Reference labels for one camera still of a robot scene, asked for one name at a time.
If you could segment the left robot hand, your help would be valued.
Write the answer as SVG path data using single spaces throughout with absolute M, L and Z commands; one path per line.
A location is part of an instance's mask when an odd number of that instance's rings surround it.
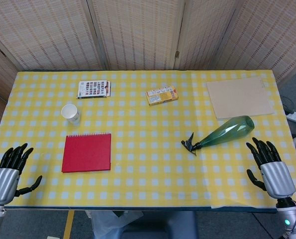
M 15 197 L 30 193 L 40 185 L 41 175 L 32 186 L 17 188 L 26 161 L 33 151 L 33 148 L 27 149 L 27 146 L 24 143 L 16 148 L 9 148 L 0 161 L 0 205 L 7 205 Z

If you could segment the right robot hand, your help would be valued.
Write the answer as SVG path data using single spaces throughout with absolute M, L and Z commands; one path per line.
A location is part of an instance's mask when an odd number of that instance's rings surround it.
M 296 192 L 296 187 L 276 147 L 269 141 L 263 142 L 255 137 L 252 140 L 254 145 L 250 143 L 246 145 L 254 157 L 263 180 L 259 181 L 253 172 L 247 169 L 249 180 L 274 199 L 291 197 Z

